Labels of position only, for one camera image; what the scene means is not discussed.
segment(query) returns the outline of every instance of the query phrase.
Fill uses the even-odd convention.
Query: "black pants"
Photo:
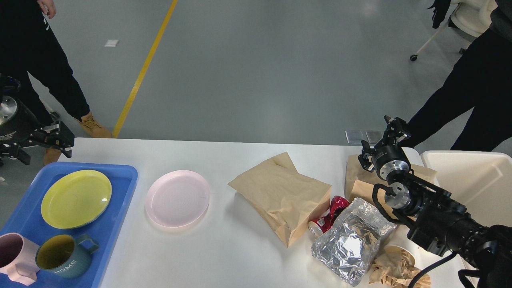
[[[67,113],[81,120],[89,105],[73,77],[50,25],[35,0],[0,1],[0,73],[21,82],[17,97],[44,125],[52,122],[39,100],[28,73],[48,87]]]
[[[492,151],[512,137],[512,43],[487,30],[408,123],[415,147],[473,108],[451,150]]]

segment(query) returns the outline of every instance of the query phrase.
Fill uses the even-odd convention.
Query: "blue tray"
[[[41,202],[46,191],[62,177],[85,169],[99,171],[109,178],[112,183],[112,198],[109,205],[95,221],[83,227],[69,230],[51,227],[41,216]],[[75,279],[65,279],[41,270],[37,272],[37,281],[30,285],[30,288],[96,288],[100,285],[126,211],[132,200],[136,181],[137,170],[127,165],[55,162],[43,167],[37,173],[34,181],[0,231],[0,235],[17,232],[41,245],[58,234],[69,234],[78,237],[87,233],[98,242],[100,248],[92,254],[91,266],[82,276]],[[5,274],[0,274],[0,287],[26,286],[9,280],[9,277]]]

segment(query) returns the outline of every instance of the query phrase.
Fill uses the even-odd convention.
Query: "aluminum foil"
[[[361,198],[338,216],[332,228],[311,247],[311,254],[352,286],[361,282],[380,243],[396,228]]]

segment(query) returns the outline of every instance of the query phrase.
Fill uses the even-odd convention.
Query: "yellow floor line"
[[[132,91],[130,92],[129,97],[126,100],[126,103],[124,104],[124,108],[121,111],[119,118],[117,119],[117,123],[114,126],[114,130],[112,132],[112,135],[114,136],[114,138],[117,138],[117,136],[119,135],[119,131],[121,131],[121,128],[123,127],[124,121],[126,120],[126,117],[128,116],[128,112],[130,111],[130,108],[132,107],[133,101],[135,100],[135,96],[137,96],[137,92],[139,92],[140,85],[142,84],[142,81],[144,80],[144,77],[146,76],[147,69],[149,68],[149,66],[151,64],[151,60],[153,60],[153,56],[155,55],[158,45],[160,44],[160,40],[162,39],[163,32],[165,31],[165,27],[167,27],[167,23],[169,22],[169,19],[170,19],[171,15],[173,14],[174,8],[176,7],[177,3],[178,3],[178,0],[173,0],[173,3],[170,5],[169,10],[167,11],[167,15],[165,16],[165,19],[163,20],[162,25],[160,26],[160,30],[158,31],[157,37],[155,38],[155,41],[153,42],[153,45],[151,46],[150,52],[148,53],[148,55],[146,57],[146,61],[144,61],[144,65],[142,65],[142,69],[140,69],[139,76],[137,77],[137,80],[135,81],[135,84],[133,85]]]

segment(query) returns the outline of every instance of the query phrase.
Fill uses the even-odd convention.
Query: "hand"
[[[41,11],[44,15],[48,16],[49,19],[53,18],[57,14],[57,8],[53,4],[53,0],[37,0],[37,3],[41,7]]]

